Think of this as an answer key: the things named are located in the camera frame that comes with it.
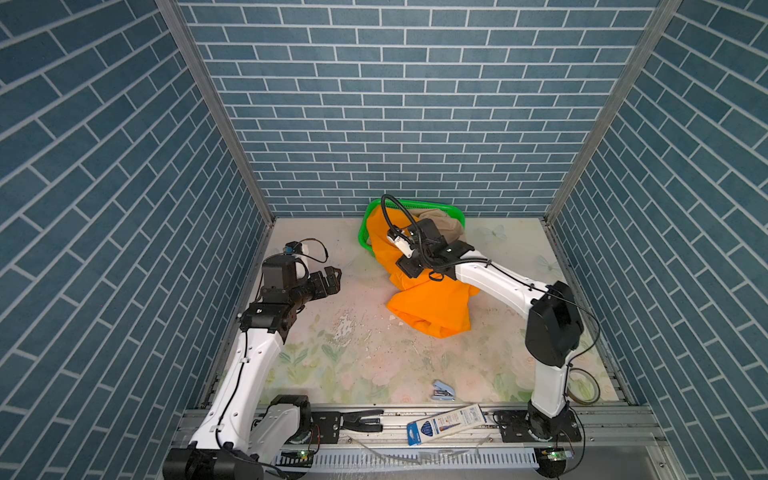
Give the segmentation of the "orange shorts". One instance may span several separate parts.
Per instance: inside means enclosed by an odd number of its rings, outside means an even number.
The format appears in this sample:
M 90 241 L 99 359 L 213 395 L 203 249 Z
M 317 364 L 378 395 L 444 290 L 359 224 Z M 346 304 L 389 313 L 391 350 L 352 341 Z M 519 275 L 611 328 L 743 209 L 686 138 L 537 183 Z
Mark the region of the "orange shorts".
M 479 289 L 449 277 L 441 281 L 423 271 L 412 279 L 396 265 L 402 256 L 387 239 L 389 226 L 379 207 L 366 220 L 373 254 L 387 271 L 397 292 L 386 304 L 388 310 L 412 328 L 435 338 L 448 338 L 471 329 L 469 302 Z

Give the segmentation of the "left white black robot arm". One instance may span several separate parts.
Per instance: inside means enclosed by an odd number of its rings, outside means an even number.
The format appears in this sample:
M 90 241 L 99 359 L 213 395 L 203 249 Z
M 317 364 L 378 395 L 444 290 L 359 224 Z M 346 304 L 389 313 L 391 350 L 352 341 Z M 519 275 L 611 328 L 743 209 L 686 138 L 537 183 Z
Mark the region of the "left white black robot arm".
M 256 410 L 299 312 L 311 301 L 337 294 L 342 272 L 333 266 L 312 272 L 301 255 L 281 253 L 263 261 L 261 274 L 259 293 L 238 316 L 233 362 L 188 444 L 169 451 L 162 466 L 166 479 L 284 478 L 273 464 L 276 456 L 311 426 L 305 395 L 277 397 L 260 421 Z

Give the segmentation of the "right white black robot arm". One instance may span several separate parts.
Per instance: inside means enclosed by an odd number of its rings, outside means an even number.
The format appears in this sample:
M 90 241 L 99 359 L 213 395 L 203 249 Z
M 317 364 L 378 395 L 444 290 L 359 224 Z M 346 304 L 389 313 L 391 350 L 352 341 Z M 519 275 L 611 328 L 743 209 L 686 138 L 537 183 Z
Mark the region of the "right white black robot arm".
M 569 423 L 568 374 L 584 333 L 571 288 L 522 277 L 461 240 L 449 243 L 430 219 L 405 228 L 391 225 L 387 239 L 402 253 L 396 265 L 407 276 L 426 271 L 463 282 L 527 318 L 525 346 L 535 360 L 529 432 L 542 441 L 559 435 Z

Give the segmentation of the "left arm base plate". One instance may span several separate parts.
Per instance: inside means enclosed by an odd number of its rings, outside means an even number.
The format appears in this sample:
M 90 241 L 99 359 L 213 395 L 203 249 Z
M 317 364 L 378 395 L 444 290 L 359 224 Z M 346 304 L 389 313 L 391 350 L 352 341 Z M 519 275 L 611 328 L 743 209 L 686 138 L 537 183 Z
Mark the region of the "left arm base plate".
M 337 411 L 313 411 L 303 414 L 299 439 L 303 443 L 337 444 L 342 425 L 342 413 Z

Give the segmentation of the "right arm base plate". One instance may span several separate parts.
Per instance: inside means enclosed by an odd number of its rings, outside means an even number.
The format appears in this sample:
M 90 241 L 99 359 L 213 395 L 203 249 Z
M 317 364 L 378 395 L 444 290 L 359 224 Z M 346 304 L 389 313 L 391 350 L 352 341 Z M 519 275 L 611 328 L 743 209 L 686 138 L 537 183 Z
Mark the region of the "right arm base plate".
M 498 426 L 504 443 L 555 440 L 576 442 L 583 439 L 582 428 L 568 406 L 553 418 L 539 412 L 532 405 L 525 410 L 496 410 L 491 418 Z

